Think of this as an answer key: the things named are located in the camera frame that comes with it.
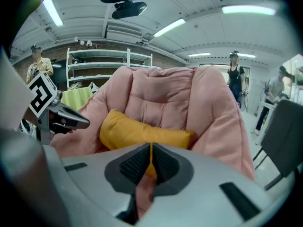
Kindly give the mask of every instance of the ceiling duct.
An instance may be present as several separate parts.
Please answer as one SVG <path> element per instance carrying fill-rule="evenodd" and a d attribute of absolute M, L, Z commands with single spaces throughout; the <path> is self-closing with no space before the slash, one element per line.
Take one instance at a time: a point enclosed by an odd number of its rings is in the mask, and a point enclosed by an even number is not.
<path fill-rule="evenodd" d="M 143 33 L 133 29 L 113 25 L 109 25 L 107 27 L 106 39 L 109 40 L 116 40 L 135 44 L 143 40 L 142 36 Z"/>

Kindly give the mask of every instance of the black top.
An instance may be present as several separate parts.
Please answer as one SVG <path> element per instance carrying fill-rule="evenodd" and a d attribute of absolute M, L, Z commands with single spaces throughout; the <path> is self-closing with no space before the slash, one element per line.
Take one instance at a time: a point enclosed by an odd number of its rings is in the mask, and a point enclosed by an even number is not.
<path fill-rule="evenodd" d="M 232 68 L 230 67 L 229 70 L 228 70 L 228 74 L 229 74 L 229 77 L 231 79 L 230 81 L 230 85 L 239 85 L 240 88 L 242 88 L 242 85 L 241 85 L 241 77 L 239 76 L 239 73 L 238 73 L 238 66 L 236 67 L 235 70 L 231 70 Z M 244 69 L 242 66 L 240 66 L 240 75 L 244 74 Z"/>

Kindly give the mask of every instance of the brick wall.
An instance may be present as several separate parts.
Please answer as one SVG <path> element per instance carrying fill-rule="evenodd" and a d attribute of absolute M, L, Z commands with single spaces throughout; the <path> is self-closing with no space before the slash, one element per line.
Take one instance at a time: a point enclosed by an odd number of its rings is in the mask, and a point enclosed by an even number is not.
<path fill-rule="evenodd" d="M 101 42 L 97 42 L 98 46 L 97 49 L 107 49 L 107 50 L 119 50 L 119 51 L 127 51 L 127 48 L 131 48 L 131 51 L 134 53 L 139 53 L 139 54 L 146 54 L 146 55 L 150 55 L 152 53 L 152 64 L 154 66 L 159 66 L 161 68 L 172 68 L 172 67 L 184 67 L 184 64 L 169 58 L 165 55 L 156 53 L 156 52 L 151 52 L 149 50 L 146 50 L 144 48 L 139 48 L 136 46 L 130 46 L 130 45 L 116 45 L 114 43 L 101 43 Z M 50 50 L 46 50 L 42 53 L 42 56 L 45 58 L 49 58 L 50 60 L 54 60 L 57 59 L 58 61 L 62 61 L 66 59 L 66 53 L 67 53 L 67 48 L 70 48 L 71 51 L 74 50 L 85 50 L 87 49 L 87 46 L 81 46 L 78 45 L 78 43 L 71 43 L 71 44 L 65 44 L 65 45 L 59 45 L 58 47 L 52 48 Z M 91 61 L 104 61 L 107 60 L 105 58 L 94 58 L 94 59 L 90 59 Z M 23 59 L 22 61 L 19 61 L 18 63 L 16 63 L 14 65 L 16 71 L 19 73 L 19 75 L 22 77 L 23 80 L 26 80 L 26 76 L 27 76 L 27 69 L 29 67 L 30 64 L 32 64 L 34 62 L 34 59 L 32 56 L 29 56 L 25 59 Z M 112 74 L 113 71 L 115 71 L 116 69 L 112 69 L 112 68 L 107 68 L 107 69 L 89 69 L 89 70 L 77 70 L 75 71 L 75 76 L 77 75 L 97 75 L 97 74 Z M 99 83 L 98 86 L 100 86 L 100 84 L 103 84 L 104 80 L 97 80 Z"/>

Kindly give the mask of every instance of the man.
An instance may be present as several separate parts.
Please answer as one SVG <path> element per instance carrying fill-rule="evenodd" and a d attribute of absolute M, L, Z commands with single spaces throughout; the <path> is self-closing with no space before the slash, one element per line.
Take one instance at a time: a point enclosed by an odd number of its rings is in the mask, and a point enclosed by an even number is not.
<path fill-rule="evenodd" d="M 274 104 L 275 101 L 278 101 L 281 93 L 284 91 L 284 82 L 283 77 L 286 76 L 288 72 L 284 66 L 279 67 L 279 75 L 273 77 L 268 84 L 268 94 L 266 93 L 265 103 Z M 266 114 L 269 112 L 269 108 L 264 107 L 260 115 L 259 121 L 257 123 L 254 133 L 259 135 L 263 120 Z"/>
<path fill-rule="evenodd" d="M 35 44 L 32 46 L 32 55 L 35 62 L 31 64 L 27 71 L 27 83 L 30 83 L 36 75 L 41 71 L 46 71 L 46 73 L 51 76 L 53 75 L 53 67 L 51 60 L 42 57 L 41 47 L 37 47 Z"/>

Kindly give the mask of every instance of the gray shirt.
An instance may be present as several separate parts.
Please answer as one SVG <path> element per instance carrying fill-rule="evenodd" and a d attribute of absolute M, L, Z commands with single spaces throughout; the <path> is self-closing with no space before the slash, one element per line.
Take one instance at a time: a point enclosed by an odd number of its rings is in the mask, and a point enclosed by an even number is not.
<path fill-rule="evenodd" d="M 266 99 L 274 103 L 275 97 L 279 96 L 284 91 L 284 82 L 279 81 L 278 76 L 272 78 L 269 81 L 269 90 L 271 90 L 271 93 L 274 98 L 271 98 L 271 96 L 266 96 Z"/>

